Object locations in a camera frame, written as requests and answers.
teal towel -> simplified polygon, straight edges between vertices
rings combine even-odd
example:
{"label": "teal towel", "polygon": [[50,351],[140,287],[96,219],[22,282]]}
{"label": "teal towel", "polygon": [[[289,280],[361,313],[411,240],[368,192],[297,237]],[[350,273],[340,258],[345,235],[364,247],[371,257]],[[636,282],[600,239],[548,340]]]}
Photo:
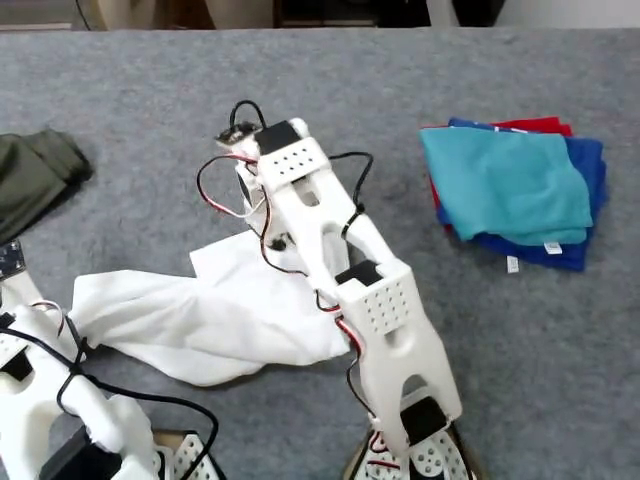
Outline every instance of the teal towel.
{"label": "teal towel", "polygon": [[520,245],[581,243],[589,190],[561,135],[475,128],[420,132],[440,200],[462,240],[486,232]]}

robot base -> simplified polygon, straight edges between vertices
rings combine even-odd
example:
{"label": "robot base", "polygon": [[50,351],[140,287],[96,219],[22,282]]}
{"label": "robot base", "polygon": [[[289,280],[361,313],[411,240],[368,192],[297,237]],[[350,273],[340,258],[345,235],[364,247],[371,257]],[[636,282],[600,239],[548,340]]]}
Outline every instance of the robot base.
{"label": "robot base", "polygon": [[[469,449],[451,429],[414,445],[404,464],[386,450],[376,432],[369,432],[345,468],[342,480],[488,480]],[[468,463],[471,472],[463,461]]]}

gray carpet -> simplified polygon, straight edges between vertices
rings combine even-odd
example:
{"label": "gray carpet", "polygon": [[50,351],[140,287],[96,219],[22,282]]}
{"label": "gray carpet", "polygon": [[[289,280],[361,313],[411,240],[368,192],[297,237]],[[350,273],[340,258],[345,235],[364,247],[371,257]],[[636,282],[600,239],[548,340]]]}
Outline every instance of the gray carpet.
{"label": "gray carpet", "polygon": [[[76,136],[97,169],[24,235],[33,276],[70,306],[80,274],[132,268],[191,275],[190,250],[244,229],[198,198],[194,174],[230,107],[305,118],[328,152],[366,149],[363,191],[415,269],[463,398],[464,437],[499,480],[640,477],[640,31],[340,30],[0,36],[0,131]],[[584,274],[524,265],[450,241],[436,223],[417,130],[560,115],[606,145],[611,200]],[[336,165],[348,185],[361,165]],[[221,174],[216,193],[237,199]],[[106,380],[211,407],[231,479],[335,479],[366,417],[344,357],[267,368],[193,389],[110,351]],[[206,428],[145,405],[157,426]],[[59,425],[54,439],[69,431]]]}

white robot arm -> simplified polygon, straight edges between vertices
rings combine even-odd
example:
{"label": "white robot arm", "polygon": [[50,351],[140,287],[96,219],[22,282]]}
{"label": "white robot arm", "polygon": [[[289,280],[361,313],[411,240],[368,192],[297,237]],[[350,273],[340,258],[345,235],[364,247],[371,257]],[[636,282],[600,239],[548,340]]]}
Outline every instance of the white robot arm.
{"label": "white robot arm", "polygon": [[[0,455],[9,478],[181,478],[203,448],[198,436],[180,436],[174,448],[159,446],[134,399],[107,399],[84,375],[71,375],[78,348],[68,331],[60,335],[64,314],[42,300],[17,241],[0,245],[0,294]],[[54,308],[45,312],[41,306]],[[34,338],[59,356],[34,345]],[[79,417],[84,426],[50,455],[49,430],[63,411]],[[219,478],[209,457],[201,465],[197,470],[203,478]]]}
{"label": "white robot arm", "polygon": [[[359,350],[361,400],[374,433],[371,458],[349,478],[408,479],[411,469],[425,478],[472,478],[457,441],[446,433],[462,406],[411,268],[354,204],[305,122],[244,126],[218,138],[238,158],[244,217],[262,232],[263,249],[283,242],[295,248],[318,298],[335,305],[325,310],[336,311]],[[349,266],[347,244],[365,259]],[[447,455],[436,459],[443,448]]]}

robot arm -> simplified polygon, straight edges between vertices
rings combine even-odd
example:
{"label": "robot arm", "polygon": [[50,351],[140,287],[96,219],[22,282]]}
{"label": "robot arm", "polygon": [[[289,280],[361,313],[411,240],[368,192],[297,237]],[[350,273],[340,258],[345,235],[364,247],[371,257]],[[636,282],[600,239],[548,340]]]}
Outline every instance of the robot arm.
{"label": "robot arm", "polygon": [[[311,287],[340,306],[362,349],[360,381],[371,423],[393,455],[407,458],[411,446],[462,413],[411,268],[393,255],[367,215],[354,215],[356,206],[302,120],[252,133],[231,150],[257,164],[255,172],[244,164],[236,169],[245,206],[255,212],[248,222],[269,224],[263,241],[289,238]],[[347,243],[366,260],[336,270],[326,259],[335,255],[332,249],[346,251]]]}

